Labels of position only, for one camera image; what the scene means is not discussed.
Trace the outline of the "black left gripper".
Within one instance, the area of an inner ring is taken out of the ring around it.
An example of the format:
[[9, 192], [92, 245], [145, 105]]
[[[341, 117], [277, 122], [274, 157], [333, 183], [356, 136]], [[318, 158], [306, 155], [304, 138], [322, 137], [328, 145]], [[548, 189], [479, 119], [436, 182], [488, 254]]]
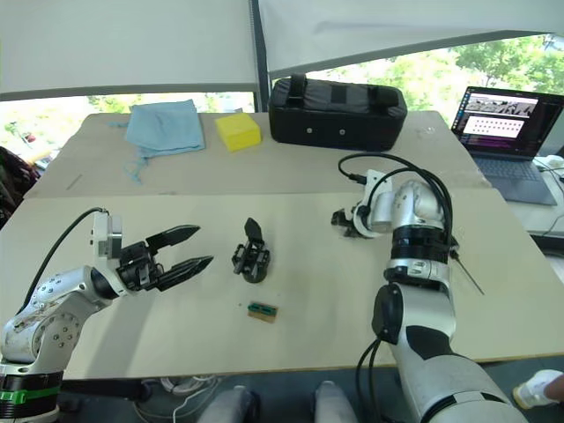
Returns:
[[116, 269], [118, 278], [132, 292], [164, 292], [195, 277], [212, 262], [213, 256], [190, 258], [165, 272], [154, 256], [160, 249], [182, 243], [199, 230], [197, 225], [179, 225], [122, 248]]

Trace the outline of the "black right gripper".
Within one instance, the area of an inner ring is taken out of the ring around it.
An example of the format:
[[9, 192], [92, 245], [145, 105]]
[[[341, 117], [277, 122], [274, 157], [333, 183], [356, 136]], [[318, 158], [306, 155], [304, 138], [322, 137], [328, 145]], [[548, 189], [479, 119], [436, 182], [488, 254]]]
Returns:
[[357, 218], [357, 209], [360, 206], [360, 203], [357, 203], [355, 206], [352, 207], [350, 211], [345, 211], [344, 209], [340, 209], [335, 211], [332, 216], [330, 223], [333, 226], [344, 227], [344, 237], [348, 238], [362, 238], [362, 233], [357, 229], [355, 226], [355, 220]]

